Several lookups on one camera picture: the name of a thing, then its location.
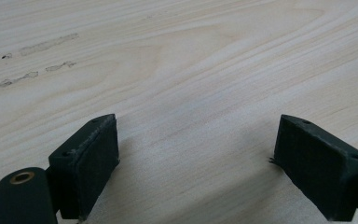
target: wooden table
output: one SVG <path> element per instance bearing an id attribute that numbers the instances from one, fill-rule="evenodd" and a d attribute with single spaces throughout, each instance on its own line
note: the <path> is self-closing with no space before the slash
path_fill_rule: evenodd
<path id="1" fill-rule="evenodd" d="M 358 148 L 358 1 L 0 1 L 0 179 L 109 113 L 88 223 L 327 223 L 268 160 L 281 114 Z"/>

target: wooden surface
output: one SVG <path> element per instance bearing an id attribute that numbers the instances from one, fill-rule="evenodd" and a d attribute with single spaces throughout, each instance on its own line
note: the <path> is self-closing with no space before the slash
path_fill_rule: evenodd
<path id="1" fill-rule="evenodd" d="M 268 159 L 281 114 L 358 148 L 358 1 L 0 1 L 0 179 L 108 113 L 88 223 L 326 223 Z"/>

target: dark mark on wood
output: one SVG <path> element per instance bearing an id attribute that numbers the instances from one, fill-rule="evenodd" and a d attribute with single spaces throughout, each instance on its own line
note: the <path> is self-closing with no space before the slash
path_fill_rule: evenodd
<path id="1" fill-rule="evenodd" d="M 2 59 L 9 59 L 12 57 L 13 57 L 13 55 L 11 53 L 9 53 L 9 54 L 5 54 L 4 56 L 2 56 Z"/>
<path id="2" fill-rule="evenodd" d="M 0 82 L 0 88 L 4 88 L 6 86 L 10 86 L 11 84 L 14 84 L 20 80 L 29 78 L 29 77 L 37 77 L 39 75 L 38 72 L 30 72 L 26 75 L 24 75 L 23 77 L 18 77 L 18 78 L 14 78 L 14 79 L 5 79 L 3 81 Z"/>
<path id="3" fill-rule="evenodd" d="M 73 39 L 76 39 L 78 37 L 79 37 L 78 34 L 71 34 L 71 35 L 61 36 L 59 38 L 52 39 L 52 40 L 49 40 L 49 41 L 46 41 L 46 42 L 31 46 L 31 47 L 22 48 L 22 49 L 20 49 L 20 54 L 21 54 L 21 56 L 27 56 L 27 55 L 36 53 L 38 51 L 43 51 L 43 50 L 50 49 L 50 48 L 52 48 L 54 46 L 62 44 L 63 42 L 73 40 Z"/>
<path id="4" fill-rule="evenodd" d="M 68 61 L 68 62 L 65 62 L 63 64 L 60 64 L 60 65 L 55 65 L 55 66 L 51 66 L 51 67 L 47 67 L 46 68 L 46 71 L 47 72 L 53 72 L 53 71 L 57 71 L 59 70 L 60 68 L 62 68 L 64 65 L 68 65 L 68 67 L 72 67 L 74 66 L 76 63 L 73 63 L 71 61 Z"/>

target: light wood grain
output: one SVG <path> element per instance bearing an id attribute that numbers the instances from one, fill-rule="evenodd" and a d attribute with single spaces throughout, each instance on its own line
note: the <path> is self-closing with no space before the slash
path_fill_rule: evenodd
<path id="1" fill-rule="evenodd" d="M 268 158 L 281 114 L 358 148 L 358 1 L 0 1 L 0 179 L 108 113 L 88 223 L 327 223 Z"/>

